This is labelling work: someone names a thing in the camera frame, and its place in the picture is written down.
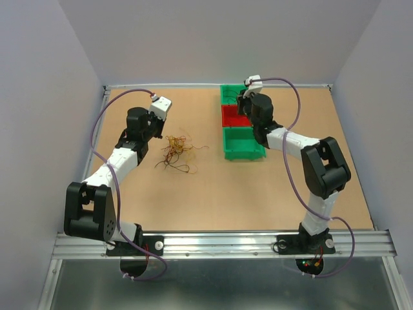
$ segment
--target white enclosure panel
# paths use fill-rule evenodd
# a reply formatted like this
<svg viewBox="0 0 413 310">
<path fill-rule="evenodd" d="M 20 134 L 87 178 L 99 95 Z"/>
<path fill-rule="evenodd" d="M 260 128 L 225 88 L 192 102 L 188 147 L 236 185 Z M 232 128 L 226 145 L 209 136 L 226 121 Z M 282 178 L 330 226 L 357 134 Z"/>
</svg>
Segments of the white enclosure panel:
<svg viewBox="0 0 413 310">
<path fill-rule="evenodd" d="M 331 83 L 379 0 L 60 0 L 105 85 Z"/>
<path fill-rule="evenodd" d="M 0 309 L 37 309 L 102 88 L 56 0 L 0 9 Z"/>
<path fill-rule="evenodd" d="M 390 229 L 413 296 L 413 1 L 383 0 L 334 83 L 374 223 Z"/>
</svg>

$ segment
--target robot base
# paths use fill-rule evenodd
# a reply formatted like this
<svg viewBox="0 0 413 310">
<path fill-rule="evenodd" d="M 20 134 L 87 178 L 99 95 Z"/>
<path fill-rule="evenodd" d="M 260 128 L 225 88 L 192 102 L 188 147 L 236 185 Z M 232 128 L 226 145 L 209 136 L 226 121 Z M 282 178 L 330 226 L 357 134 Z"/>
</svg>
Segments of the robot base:
<svg viewBox="0 0 413 310">
<path fill-rule="evenodd" d="M 137 244 L 146 249 L 147 251 L 156 254 L 158 256 L 163 255 L 163 236 L 144 236 L 141 239 L 142 242 Z M 157 247 L 156 243 L 162 244 L 162 247 Z M 126 242 L 116 242 L 115 247 L 112 250 L 106 249 L 107 256 L 144 256 L 145 254 L 141 251 L 132 247 L 129 243 Z M 148 260 L 122 260 L 120 261 L 120 269 L 122 273 L 126 273 L 129 276 L 138 277 L 141 276 L 146 269 L 148 268 Z"/>
<path fill-rule="evenodd" d="M 280 255 L 300 255 L 300 254 L 334 254 L 336 248 L 328 229 L 320 234 L 310 236 L 300 224 L 298 234 L 282 234 L 277 236 L 277 242 L 273 245 L 274 252 Z"/>
</svg>

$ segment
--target green bin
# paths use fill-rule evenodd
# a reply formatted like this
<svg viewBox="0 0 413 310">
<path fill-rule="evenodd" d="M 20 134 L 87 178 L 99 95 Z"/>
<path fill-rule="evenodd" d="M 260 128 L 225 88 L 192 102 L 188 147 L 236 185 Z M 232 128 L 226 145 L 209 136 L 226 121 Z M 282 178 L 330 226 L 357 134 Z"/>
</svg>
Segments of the green bin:
<svg viewBox="0 0 413 310">
<path fill-rule="evenodd" d="M 236 105 L 237 95 L 243 89 L 247 89 L 244 85 L 221 85 L 221 104 L 222 105 Z"/>
<path fill-rule="evenodd" d="M 266 157 L 265 148 L 254 139 L 252 127 L 224 127 L 226 160 L 257 160 Z"/>
</svg>

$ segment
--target red plastic tray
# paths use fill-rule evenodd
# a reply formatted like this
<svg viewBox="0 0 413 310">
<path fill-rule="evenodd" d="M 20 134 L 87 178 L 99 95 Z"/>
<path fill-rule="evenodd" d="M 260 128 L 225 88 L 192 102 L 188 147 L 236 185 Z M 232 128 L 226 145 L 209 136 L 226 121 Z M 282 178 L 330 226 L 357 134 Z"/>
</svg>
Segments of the red plastic tray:
<svg viewBox="0 0 413 310">
<path fill-rule="evenodd" d="M 222 127 L 251 127 L 245 115 L 238 115 L 236 105 L 221 105 Z"/>
</svg>

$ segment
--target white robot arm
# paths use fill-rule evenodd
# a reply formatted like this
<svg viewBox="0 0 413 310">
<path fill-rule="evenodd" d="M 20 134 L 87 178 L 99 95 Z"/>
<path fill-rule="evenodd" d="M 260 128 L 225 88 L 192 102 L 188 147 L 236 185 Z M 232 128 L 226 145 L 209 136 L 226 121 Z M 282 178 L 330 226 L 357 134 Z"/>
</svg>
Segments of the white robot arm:
<svg viewBox="0 0 413 310">
<path fill-rule="evenodd" d="M 289 132 L 273 120 L 271 99 L 260 94 L 263 88 L 260 76 L 250 76 L 245 80 L 246 90 L 237 96 L 238 114 L 250 120 L 256 141 L 272 150 L 283 151 L 301 160 L 310 199 L 307 213 L 299 225 L 299 233 L 284 235 L 278 240 L 280 254 L 308 254 L 325 246 L 331 239 L 328 233 L 328 220 L 337 200 L 351 178 L 350 170 L 334 138 L 309 138 Z M 324 253 L 334 253 L 334 248 L 326 247 Z"/>
<path fill-rule="evenodd" d="M 66 191 L 64 230 L 76 236 L 104 242 L 126 242 L 116 225 L 113 192 L 115 182 L 110 165 L 120 184 L 135 169 L 148 152 L 152 138 L 162 138 L 162 130 L 172 102 L 165 97 L 152 98 L 149 110 L 131 108 L 126 117 L 126 129 L 122 132 L 107 164 L 82 182 L 72 182 Z M 84 205 L 94 203 L 93 210 Z M 142 244 L 142 228 L 138 224 L 121 222 L 123 234 L 134 243 Z"/>
</svg>

